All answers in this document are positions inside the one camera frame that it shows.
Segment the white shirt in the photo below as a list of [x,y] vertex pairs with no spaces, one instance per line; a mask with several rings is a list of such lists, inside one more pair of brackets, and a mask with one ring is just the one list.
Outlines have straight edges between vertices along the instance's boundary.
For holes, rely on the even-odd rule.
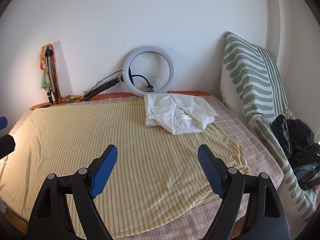
[[146,126],[162,126],[176,135],[202,132],[217,113],[201,97],[181,94],[146,94]]

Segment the black plastic bag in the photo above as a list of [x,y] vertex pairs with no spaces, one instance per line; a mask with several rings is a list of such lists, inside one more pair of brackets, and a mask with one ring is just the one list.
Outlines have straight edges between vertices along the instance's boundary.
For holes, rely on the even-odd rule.
[[300,119],[288,119],[286,122],[294,153],[315,142],[315,134],[306,123]]
[[289,137],[289,130],[286,119],[283,115],[279,115],[270,125],[273,134],[276,136],[285,156],[290,159],[292,155],[292,147]]
[[289,162],[292,167],[298,167],[314,162],[319,162],[320,160],[320,145],[317,143],[312,143],[302,150],[295,151],[292,154]]

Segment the white and green blanket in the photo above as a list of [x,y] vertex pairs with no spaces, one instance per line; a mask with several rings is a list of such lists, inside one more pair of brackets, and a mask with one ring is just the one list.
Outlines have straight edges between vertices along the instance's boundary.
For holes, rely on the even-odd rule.
[[237,116],[245,118],[283,171],[278,193],[289,222],[306,222],[316,209],[319,190],[302,190],[284,155],[270,123],[280,114],[293,119],[288,109],[281,77],[272,54],[227,33],[220,89],[222,96]]

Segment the white wall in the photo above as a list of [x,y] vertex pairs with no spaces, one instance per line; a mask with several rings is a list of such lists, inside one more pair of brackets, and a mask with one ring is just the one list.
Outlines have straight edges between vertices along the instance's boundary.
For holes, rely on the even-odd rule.
[[278,66],[284,72],[288,105],[317,133],[320,128],[320,26],[304,0],[279,0],[281,42]]
[[268,28],[265,49],[270,51],[278,59],[280,37],[281,37],[281,18],[279,0],[267,0]]
[[[25,110],[47,101],[38,63],[47,43],[56,49],[63,95],[83,94],[143,45],[172,55],[173,90],[219,95],[224,33],[265,47],[267,17],[267,0],[13,0],[0,19],[0,116],[12,127]],[[133,72],[162,80],[164,65],[148,74],[150,56],[141,57]],[[108,92],[120,91],[127,91],[124,84]]]

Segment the bed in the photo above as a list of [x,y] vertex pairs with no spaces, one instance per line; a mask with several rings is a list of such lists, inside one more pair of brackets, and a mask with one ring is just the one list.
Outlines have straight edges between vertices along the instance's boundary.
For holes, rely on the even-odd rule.
[[[244,156],[246,162],[249,166],[250,173],[252,175],[258,175],[260,172],[267,172],[275,187],[278,188],[282,179],[283,173],[279,168],[276,161],[270,155],[270,153],[266,150],[266,148],[258,141],[258,139],[214,96],[210,96],[205,92],[193,92],[189,93],[197,96],[203,97],[216,111],[218,116],[214,122],[219,129],[225,135],[228,135],[231,139],[236,141],[242,146]],[[129,93],[116,94],[116,95],[108,95],[108,96],[100,96],[96,101],[89,102],[81,102],[81,103],[72,103],[69,106],[102,106],[106,104],[115,104],[115,103],[135,103],[135,104],[143,104],[143,99],[138,98],[136,96],[132,96]],[[17,140],[17,134],[19,133],[19,129],[28,117],[31,115],[32,110],[26,112],[19,122],[12,129],[11,134]],[[41,156],[34,156],[33,160],[41,159]],[[17,216],[21,217],[24,220],[28,220],[31,209],[32,209],[32,199],[35,199],[36,192],[40,185],[28,185],[29,179],[28,174],[16,174],[19,173],[17,171],[17,166],[22,165],[19,163],[19,158],[4,158],[0,163],[0,198],[4,201],[6,206],[12,210]],[[65,171],[67,174],[72,174],[74,172],[73,169],[81,168],[79,165],[77,167],[73,167],[70,171]],[[245,167],[242,167],[243,172],[247,172]],[[27,184],[24,189],[24,195],[17,195],[14,191],[14,186],[12,183],[18,184]],[[28,201],[26,200],[26,192],[30,194],[32,192],[32,196],[29,196]],[[96,205],[99,213],[101,214],[102,219],[104,219],[105,223],[109,225],[110,221],[107,221],[107,217],[104,216],[105,210],[110,209],[112,207],[104,207],[106,202],[101,201],[107,197],[106,191],[102,193],[102,197],[96,201]],[[206,190],[204,195],[202,196],[202,201],[196,201],[197,203],[191,203],[188,205],[188,208],[185,208],[182,212],[178,212],[178,216],[174,217],[174,219],[168,219],[167,221],[163,221],[158,225],[148,228],[148,230],[142,229],[138,231],[118,231],[111,229],[111,234],[115,236],[115,238],[120,237],[121,239],[200,239],[204,236],[205,232],[209,228],[212,220],[219,208],[220,199],[212,196],[212,192],[210,190]],[[247,196],[244,196],[240,211],[238,214],[238,218],[244,216],[246,210]],[[76,213],[73,212],[72,209],[72,200],[68,201],[69,207],[71,210],[71,216],[73,220],[73,224],[75,226],[76,232],[78,236],[83,237],[83,232],[81,229],[81,225],[79,224]]]

